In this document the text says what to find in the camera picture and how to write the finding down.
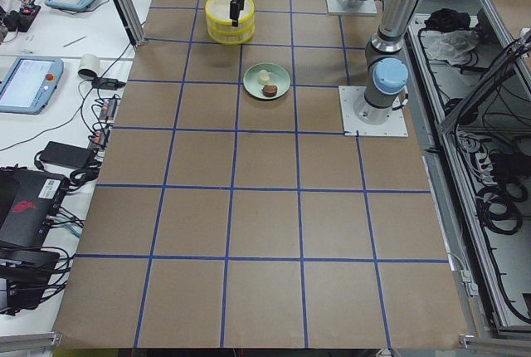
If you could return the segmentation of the yellow steamer layer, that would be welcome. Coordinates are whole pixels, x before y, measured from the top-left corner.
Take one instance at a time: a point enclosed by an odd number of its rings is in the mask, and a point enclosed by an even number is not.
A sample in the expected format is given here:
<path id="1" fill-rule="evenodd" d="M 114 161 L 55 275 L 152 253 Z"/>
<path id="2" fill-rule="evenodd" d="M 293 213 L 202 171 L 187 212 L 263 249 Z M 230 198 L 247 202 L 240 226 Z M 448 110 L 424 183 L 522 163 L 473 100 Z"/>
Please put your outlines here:
<path id="1" fill-rule="evenodd" d="M 255 19 L 254 0 L 245 0 L 242 10 L 231 9 L 232 0 L 207 0 L 205 14 L 207 25 L 219 31 L 234 32 L 250 26 Z"/>
<path id="2" fill-rule="evenodd" d="M 236 29 L 235 31 L 223 31 L 214 27 L 207 29 L 210 38 L 222 45 L 241 45 L 252 39 L 255 32 L 255 25 L 251 24 L 248 27 L 242 29 Z"/>

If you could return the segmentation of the brown bun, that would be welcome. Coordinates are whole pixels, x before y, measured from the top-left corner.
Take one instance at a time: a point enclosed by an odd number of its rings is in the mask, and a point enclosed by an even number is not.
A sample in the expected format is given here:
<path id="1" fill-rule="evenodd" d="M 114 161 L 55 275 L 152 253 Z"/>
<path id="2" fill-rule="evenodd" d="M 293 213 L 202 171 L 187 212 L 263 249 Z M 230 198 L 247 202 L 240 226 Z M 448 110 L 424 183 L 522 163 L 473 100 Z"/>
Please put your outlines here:
<path id="1" fill-rule="evenodd" d="M 276 96 L 278 92 L 278 88 L 275 85 L 266 85 L 262 88 L 262 95 L 267 98 L 272 98 L 273 96 Z"/>

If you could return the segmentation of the white bun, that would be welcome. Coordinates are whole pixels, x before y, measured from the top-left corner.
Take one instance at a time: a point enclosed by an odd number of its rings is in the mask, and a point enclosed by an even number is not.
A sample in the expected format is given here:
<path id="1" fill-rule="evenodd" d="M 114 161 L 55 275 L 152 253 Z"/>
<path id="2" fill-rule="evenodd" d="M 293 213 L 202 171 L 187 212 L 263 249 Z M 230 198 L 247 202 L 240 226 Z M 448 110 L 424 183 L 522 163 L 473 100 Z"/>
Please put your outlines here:
<path id="1" fill-rule="evenodd" d="M 270 73 L 267 70 L 259 70 L 257 76 L 260 84 L 264 86 L 270 84 Z"/>

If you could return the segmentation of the green round plate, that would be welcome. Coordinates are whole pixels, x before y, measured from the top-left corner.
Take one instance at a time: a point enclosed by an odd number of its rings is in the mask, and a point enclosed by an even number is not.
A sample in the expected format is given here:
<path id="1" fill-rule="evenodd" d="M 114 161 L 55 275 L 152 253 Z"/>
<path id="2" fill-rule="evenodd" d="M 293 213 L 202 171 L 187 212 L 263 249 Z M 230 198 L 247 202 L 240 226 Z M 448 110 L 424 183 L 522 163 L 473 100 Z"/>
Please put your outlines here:
<path id="1" fill-rule="evenodd" d="M 258 63 L 243 76 L 245 90 L 261 100 L 274 100 L 283 96 L 291 86 L 290 74 L 274 63 Z"/>

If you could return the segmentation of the white tape roll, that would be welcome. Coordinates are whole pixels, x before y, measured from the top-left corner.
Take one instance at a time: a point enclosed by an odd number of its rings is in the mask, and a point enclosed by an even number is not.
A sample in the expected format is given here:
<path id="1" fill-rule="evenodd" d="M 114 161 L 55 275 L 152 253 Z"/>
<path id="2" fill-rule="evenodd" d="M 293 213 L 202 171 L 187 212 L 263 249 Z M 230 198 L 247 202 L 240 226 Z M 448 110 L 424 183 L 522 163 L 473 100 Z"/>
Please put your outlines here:
<path id="1" fill-rule="evenodd" d="M 84 54 L 80 59 L 78 76 L 83 80 L 92 80 L 100 76 L 100 59 L 94 54 Z"/>

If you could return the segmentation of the lower blue teach pendant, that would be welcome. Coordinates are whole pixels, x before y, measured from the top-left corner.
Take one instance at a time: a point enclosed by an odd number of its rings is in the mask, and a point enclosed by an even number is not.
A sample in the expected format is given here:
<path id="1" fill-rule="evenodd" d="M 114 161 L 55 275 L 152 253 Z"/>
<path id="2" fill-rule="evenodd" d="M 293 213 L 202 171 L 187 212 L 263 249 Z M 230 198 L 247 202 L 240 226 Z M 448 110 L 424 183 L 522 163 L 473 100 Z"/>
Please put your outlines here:
<path id="1" fill-rule="evenodd" d="M 37 115 L 48 104 L 64 71 L 64 62 L 47 56 L 20 56 L 1 84 L 1 112 Z"/>

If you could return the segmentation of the black power adapter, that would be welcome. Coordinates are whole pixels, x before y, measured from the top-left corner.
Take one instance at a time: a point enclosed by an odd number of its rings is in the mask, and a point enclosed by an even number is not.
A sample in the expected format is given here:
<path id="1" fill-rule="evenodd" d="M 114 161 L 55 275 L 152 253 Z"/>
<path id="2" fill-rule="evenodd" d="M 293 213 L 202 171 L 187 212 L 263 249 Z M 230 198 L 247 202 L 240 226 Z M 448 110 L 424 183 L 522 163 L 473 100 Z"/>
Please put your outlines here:
<path id="1" fill-rule="evenodd" d="M 94 157 L 93 149 L 49 141 L 44 150 L 36 154 L 34 163 L 39 169 L 44 169 L 43 164 L 83 169 L 93 162 Z"/>

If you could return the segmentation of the black laptop red logo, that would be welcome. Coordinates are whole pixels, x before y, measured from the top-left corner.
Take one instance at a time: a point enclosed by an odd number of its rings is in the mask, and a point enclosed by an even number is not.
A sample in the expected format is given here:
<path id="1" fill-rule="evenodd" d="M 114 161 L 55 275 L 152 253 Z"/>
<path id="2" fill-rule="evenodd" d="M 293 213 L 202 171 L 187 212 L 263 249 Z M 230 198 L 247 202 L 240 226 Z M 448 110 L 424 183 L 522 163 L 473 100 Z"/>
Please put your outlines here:
<path id="1" fill-rule="evenodd" d="M 46 220 L 66 196 L 62 174 L 24 168 L 1 172 L 1 245 L 40 247 L 49 232 Z"/>

